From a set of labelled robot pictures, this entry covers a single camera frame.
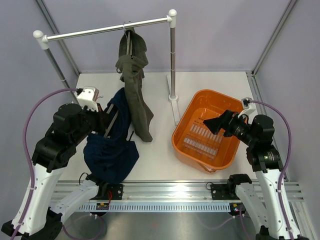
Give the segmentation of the grey hanger with metal hook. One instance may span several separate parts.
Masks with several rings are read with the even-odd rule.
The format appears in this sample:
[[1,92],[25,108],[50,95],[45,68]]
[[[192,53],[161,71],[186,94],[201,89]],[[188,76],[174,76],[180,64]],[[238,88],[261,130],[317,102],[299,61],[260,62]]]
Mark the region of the grey hanger with metal hook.
[[94,133],[95,135],[111,139],[113,129],[119,116],[119,108],[114,103],[108,103],[106,108],[101,112],[102,126]]

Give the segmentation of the navy blue shorts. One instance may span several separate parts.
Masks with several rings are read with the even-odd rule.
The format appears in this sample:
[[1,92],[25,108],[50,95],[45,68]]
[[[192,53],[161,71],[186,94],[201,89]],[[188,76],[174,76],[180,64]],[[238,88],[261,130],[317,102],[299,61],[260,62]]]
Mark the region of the navy blue shorts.
[[118,115],[108,136],[90,134],[83,154],[86,165],[95,177],[116,185],[129,175],[139,159],[139,153],[135,142],[127,140],[132,120],[124,88],[116,92],[107,107],[111,105],[110,117]]

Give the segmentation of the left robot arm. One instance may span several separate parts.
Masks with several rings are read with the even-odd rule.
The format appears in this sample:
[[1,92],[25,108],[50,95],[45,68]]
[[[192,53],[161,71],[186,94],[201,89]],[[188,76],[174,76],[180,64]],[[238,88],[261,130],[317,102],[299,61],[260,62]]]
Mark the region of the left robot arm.
[[23,240],[54,240],[66,220],[85,201],[107,195],[103,181],[90,174],[60,202],[50,203],[77,145],[91,132],[104,131],[108,118],[101,107],[94,111],[74,103],[59,107],[44,137],[36,143],[30,158],[30,183],[15,218],[2,225],[4,234],[12,239],[20,236]]

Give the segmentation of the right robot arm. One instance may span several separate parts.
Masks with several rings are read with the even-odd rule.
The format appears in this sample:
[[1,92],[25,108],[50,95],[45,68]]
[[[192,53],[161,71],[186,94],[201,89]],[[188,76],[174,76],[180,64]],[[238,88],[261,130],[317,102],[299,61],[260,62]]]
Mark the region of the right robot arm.
[[251,123],[237,112],[226,110],[203,124],[213,133],[224,130],[224,137],[236,137],[247,145],[246,158],[255,173],[263,199],[255,193],[247,174],[231,175],[226,192],[239,198],[253,221],[257,240],[303,240],[292,215],[284,184],[284,166],[279,152],[273,146],[274,121],[263,114]]

